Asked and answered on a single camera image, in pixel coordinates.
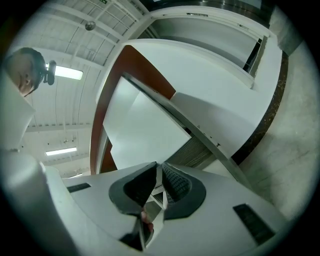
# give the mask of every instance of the black slot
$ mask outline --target black slot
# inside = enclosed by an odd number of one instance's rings
[[[74,185],[74,186],[68,186],[66,189],[70,192],[70,193],[73,193],[73,192],[77,192],[77,191],[80,191],[80,190],[84,190],[84,189],[87,189],[87,188],[90,188],[91,186],[88,184],[88,183],[81,183],[81,184],[78,184],[78,185]]]
[[[263,244],[275,235],[247,204],[237,205],[233,209],[258,245]]]

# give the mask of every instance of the white curved wall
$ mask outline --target white curved wall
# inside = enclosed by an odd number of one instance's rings
[[[152,23],[161,39],[199,46],[243,68],[257,40],[233,27],[190,17],[158,19]]]
[[[127,44],[143,54],[175,88],[171,101],[231,157],[252,135],[271,102],[282,59],[276,40],[267,40],[253,89],[235,76],[240,69],[237,66],[226,70],[214,57],[211,61],[200,57],[184,43],[158,42],[137,39]]]

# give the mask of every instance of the stone floor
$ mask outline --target stone floor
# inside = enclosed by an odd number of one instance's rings
[[[270,128],[240,165],[254,190],[288,219],[301,213],[318,179],[319,85],[303,41],[289,56],[286,87]]]

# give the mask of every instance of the brown wooden trim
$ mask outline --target brown wooden trim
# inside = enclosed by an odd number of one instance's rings
[[[129,73],[131,76],[135,77],[145,85],[148,85],[169,100],[176,92],[165,77],[140,52],[131,45],[126,45],[111,68],[96,106],[90,142],[91,174],[96,174],[96,162],[99,150],[98,146],[105,115],[107,113],[111,97],[124,72]],[[112,145],[107,145],[105,150],[101,164],[101,170],[103,170],[103,172],[113,171],[113,168],[116,166],[110,153],[111,147]]]

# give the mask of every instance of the gray floor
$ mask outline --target gray floor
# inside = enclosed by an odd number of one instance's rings
[[[254,190],[288,219],[298,216],[318,178],[318,69],[303,41],[289,56],[287,83],[267,134],[240,165]]]

